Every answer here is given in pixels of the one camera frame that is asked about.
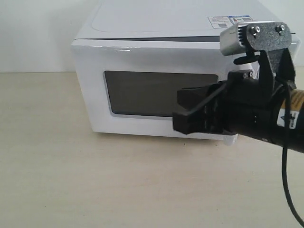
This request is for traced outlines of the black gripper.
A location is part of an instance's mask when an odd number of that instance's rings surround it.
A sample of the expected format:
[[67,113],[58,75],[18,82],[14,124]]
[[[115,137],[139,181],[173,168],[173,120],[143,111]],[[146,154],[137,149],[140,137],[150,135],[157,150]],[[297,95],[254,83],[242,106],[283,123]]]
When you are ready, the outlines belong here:
[[174,131],[191,133],[240,134],[270,143],[285,140],[285,127],[277,125],[279,107],[285,99],[285,86],[274,81],[270,97],[260,90],[258,81],[242,79],[232,73],[228,80],[203,87],[189,87],[177,91],[177,103],[192,109],[200,102],[204,106],[198,114],[173,113]]

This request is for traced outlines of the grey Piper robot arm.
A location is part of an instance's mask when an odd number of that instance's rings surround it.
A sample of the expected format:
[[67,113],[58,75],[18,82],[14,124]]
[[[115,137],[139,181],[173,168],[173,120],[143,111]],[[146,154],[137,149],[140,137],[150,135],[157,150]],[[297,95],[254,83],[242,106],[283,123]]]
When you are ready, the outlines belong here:
[[289,149],[304,151],[304,99],[300,90],[274,79],[267,100],[249,71],[229,72],[227,80],[177,92],[182,111],[172,115],[173,129],[182,134],[240,134]]

